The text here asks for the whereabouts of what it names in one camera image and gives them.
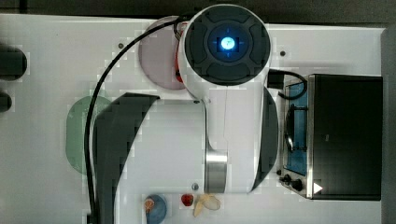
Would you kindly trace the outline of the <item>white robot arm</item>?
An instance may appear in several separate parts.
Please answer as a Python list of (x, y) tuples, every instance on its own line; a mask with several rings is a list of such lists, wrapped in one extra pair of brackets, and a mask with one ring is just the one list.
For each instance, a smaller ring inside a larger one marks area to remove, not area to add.
[(162, 224), (190, 195), (249, 194), (276, 161), (271, 40), (250, 10), (207, 7), (177, 46), (183, 100), (127, 92), (96, 118), (98, 224)]

